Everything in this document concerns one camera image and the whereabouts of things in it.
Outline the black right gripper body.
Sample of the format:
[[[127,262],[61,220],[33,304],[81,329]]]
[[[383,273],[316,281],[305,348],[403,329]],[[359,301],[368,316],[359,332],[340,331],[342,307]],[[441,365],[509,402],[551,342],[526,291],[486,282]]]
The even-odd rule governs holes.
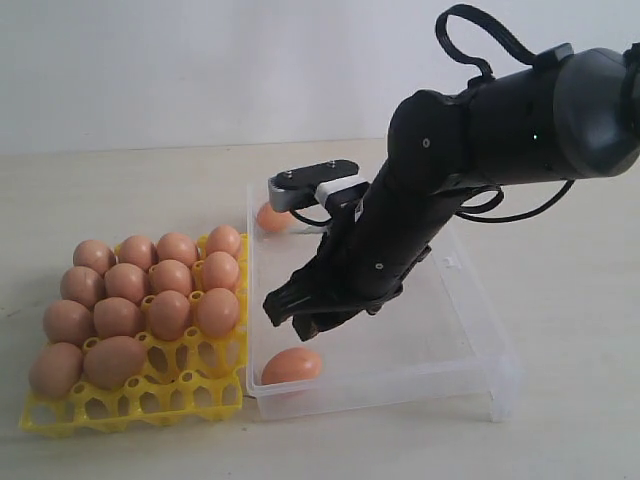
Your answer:
[[[443,226],[474,196],[499,188],[466,182],[424,162],[388,159],[361,199],[330,215],[315,256],[293,281],[311,281],[324,305],[364,304],[377,313],[403,290]]]

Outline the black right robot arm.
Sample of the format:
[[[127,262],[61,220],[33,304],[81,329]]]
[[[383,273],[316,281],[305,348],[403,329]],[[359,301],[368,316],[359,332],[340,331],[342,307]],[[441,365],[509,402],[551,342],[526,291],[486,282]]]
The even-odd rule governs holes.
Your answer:
[[[401,294],[453,217],[485,222],[476,195],[519,184],[614,177],[639,155],[639,51],[562,45],[530,69],[458,95],[420,90],[395,110],[376,177],[332,160],[273,176],[272,207],[328,213],[315,256],[270,292],[273,325],[302,340]]]

